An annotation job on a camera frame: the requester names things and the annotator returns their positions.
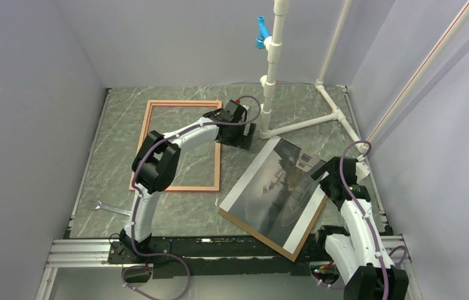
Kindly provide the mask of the red wooden picture frame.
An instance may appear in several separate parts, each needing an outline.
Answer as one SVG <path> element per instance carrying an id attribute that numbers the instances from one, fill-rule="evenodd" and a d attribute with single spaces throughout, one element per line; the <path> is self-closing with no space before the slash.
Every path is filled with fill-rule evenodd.
<path id="1" fill-rule="evenodd" d="M 176 108 L 214 108 L 222 107 L 222 102 L 219 100 L 149 100 L 146 104 L 146 111 L 139 134 L 139 142 L 137 151 L 141 148 L 144 139 L 148 133 L 148 128 L 151 123 L 151 116 L 154 108 L 156 107 L 176 107 Z M 208 193 L 220 191 L 220 150 L 219 143 L 215 144 L 214 150 L 214 172 L 213 183 L 211 186 L 169 186 L 165 192 L 167 193 Z"/>

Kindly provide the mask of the brown cardboard backing board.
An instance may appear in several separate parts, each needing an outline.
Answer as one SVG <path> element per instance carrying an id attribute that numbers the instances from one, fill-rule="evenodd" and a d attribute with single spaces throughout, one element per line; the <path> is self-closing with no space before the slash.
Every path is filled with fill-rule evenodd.
<path id="1" fill-rule="evenodd" d="M 233 206 L 229 210 L 219 208 L 219 214 L 288 260 L 295 261 L 328 200 L 326 194 L 316 190 L 300 204 L 289 199 L 280 210 L 274 208 L 264 217 L 258 217 L 256 224 L 250 224 Z"/>

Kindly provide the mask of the blue pipe fitting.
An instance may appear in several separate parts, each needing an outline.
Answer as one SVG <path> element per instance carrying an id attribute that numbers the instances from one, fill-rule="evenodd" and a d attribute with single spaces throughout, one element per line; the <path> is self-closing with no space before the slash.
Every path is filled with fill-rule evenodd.
<path id="1" fill-rule="evenodd" d="M 264 41 L 270 37 L 269 30 L 267 29 L 267 26 L 265 25 L 265 17 L 264 16 L 259 16 L 258 19 L 258 34 L 255 39 L 255 47 L 257 49 L 265 49 L 265 44 Z"/>

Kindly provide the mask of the glossy photo with white borders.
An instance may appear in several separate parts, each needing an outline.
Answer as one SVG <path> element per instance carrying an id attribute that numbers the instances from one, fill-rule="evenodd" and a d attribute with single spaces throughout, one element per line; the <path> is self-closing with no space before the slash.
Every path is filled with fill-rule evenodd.
<path id="1" fill-rule="evenodd" d="M 234 184 L 219 208 L 232 206 L 250 224 L 289 199 L 296 203 L 320 190 L 309 171 L 322 159 L 281 137 L 270 138 Z"/>

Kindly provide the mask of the white PVC pipe stand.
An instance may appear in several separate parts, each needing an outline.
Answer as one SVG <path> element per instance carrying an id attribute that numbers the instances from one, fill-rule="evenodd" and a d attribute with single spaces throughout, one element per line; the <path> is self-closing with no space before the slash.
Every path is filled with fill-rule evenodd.
<path id="1" fill-rule="evenodd" d="M 352 125 L 347 121 L 347 118 L 345 117 L 342 110 L 336 105 L 335 101 L 328 94 L 327 89 L 323 85 L 329 62 L 333 58 L 333 54 L 337 47 L 337 42 L 339 40 L 346 18 L 348 16 L 348 12 L 352 5 L 351 1 L 344 1 L 342 4 L 340 13 L 338 15 L 337 23 L 335 25 L 332 38 L 330 40 L 330 45 L 328 46 L 320 73 L 314 84 L 314 88 L 330 106 L 332 112 L 328 115 L 316 117 L 307 121 L 301 121 L 284 127 L 278 127 L 276 129 L 269 128 L 269 123 L 272 115 L 272 101 L 274 98 L 274 91 L 277 83 L 277 65 L 280 60 L 284 22 L 285 16 L 289 11 L 289 3 L 289 1 L 274 1 L 273 28 L 272 32 L 269 32 L 270 37 L 268 37 L 264 41 L 264 50 L 267 51 L 268 70 L 267 74 L 263 75 L 260 78 L 260 84 L 263 87 L 264 92 L 264 103 L 260 105 L 262 113 L 260 115 L 261 128 L 259 136 L 262 139 L 269 139 L 273 136 L 277 136 L 283 133 L 289 133 L 298 129 L 307 128 L 329 121 L 338 121 L 346 130 L 347 134 L 350 136 L 352 141 L 358 141 L 360 139 L 358 133 L 356 133 L 356 130 L 352 128 Z M 449 26 L 438 38 L 437 42 L 425 56 L 424 60 L 420 63 L 419 67 L 417 67 L 416 71 L 413 73 L 411 78 L 404 85 L 404 87 L 399 92 L 398 96 L 392 102 L 390 107 L 387 109 L 383 117 L 379 120 L 373 131 L 367 137 L 367 141 L 374 142 L 380 137 L 382 131 L 389 125 L 390 122 L 392 122 L 392 119 L 395 117 L 397 109 L 403 104 L 404 99 L 406 99 L 407 96 L 410 95 L 412 89 L 425 75 L 425 72 L 439 58 L 441 52 L 448 46 L 448 43 L 455 37 L 455 34 L 458 33 L 458 31 L 462 28 L 463 24 L 467 21 L 468 18 L 469 1 L 466 1 L 466 3 L 462 6 L 459 12 L 455 15 Z"/>

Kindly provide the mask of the silver open-end wrench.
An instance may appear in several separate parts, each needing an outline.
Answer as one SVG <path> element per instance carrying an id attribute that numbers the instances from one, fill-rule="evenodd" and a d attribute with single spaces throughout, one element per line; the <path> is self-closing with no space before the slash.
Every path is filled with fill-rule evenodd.
<path id="1" fill-rule="evenodd" d="M 120 208 L 120 207 L 115 207 L 115 206 L 111 206 L 111 205 L 108 205 L 108 204 L 104 204 L 103 202 L 101 202 L 100 200 L 92 200 L 89 202 L 89 210 L 91 211 L 98 211 L 98 210 L 104 210 L 104 211 L 109 211 L 109 212 L 112 212 L 112 213 L 116 213 L 116 214 L 120 214 L 120 215 L 123 215 L 123 216 L 130 216 L 131 215 L 131 211 L 128 210 L 128 209 L 123 209 L 123 208 Z"/>

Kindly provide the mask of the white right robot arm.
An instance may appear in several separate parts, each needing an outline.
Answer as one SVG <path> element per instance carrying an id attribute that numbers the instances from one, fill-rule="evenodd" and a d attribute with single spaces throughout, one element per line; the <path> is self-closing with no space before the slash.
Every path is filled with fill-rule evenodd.
<path id="1" fill-rule="evenodd" d="M 322 226 L 313 250 L 331 258 L 344 299 L 405 299 L 407 273 L 391 259 L 372 216 L 368 189 L 358 183 L 356 160 L 335 156 L 318 164 L 312 178 L 341 214 L 344 226 Z"/>

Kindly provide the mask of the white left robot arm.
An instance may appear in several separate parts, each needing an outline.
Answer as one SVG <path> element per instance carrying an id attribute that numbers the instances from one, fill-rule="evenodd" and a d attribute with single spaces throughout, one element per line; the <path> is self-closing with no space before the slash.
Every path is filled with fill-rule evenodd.
<path id="1" fill-rule="evenodd" d="M 124 254 L 132 262 L 139 263 L 151 253 L 149 243 L 157 203 L 172 184 L 181 155 L 208 142 L 250 149 L 258 117 L 249 119 L 248 115 L 240 99 L 230 100 L 176 131 L 147 133 L 132 163 L 135 197 L 131 215 L 119 235 Z"/>

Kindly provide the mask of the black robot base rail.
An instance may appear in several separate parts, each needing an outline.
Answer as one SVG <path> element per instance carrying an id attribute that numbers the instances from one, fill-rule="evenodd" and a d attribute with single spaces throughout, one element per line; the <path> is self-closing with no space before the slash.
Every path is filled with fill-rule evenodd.
<path id="1" fill-rule="evenodd" d="M 66 239 L 55 242 L 54 256 L 63 255 L 66 265 L 130 268 L 124 279 L 146 283 L 150 279 L 191 276 L 253 274 L 309 275 L 309 267 L 330 261 L 323 249 L 328 234 L 343 234 L 338 226 L 321 226 L 308 236 L 297 258 L 290 260 L 252 236 L 153 237 L 152 257 L 128 251 L 117 238 Z"/>

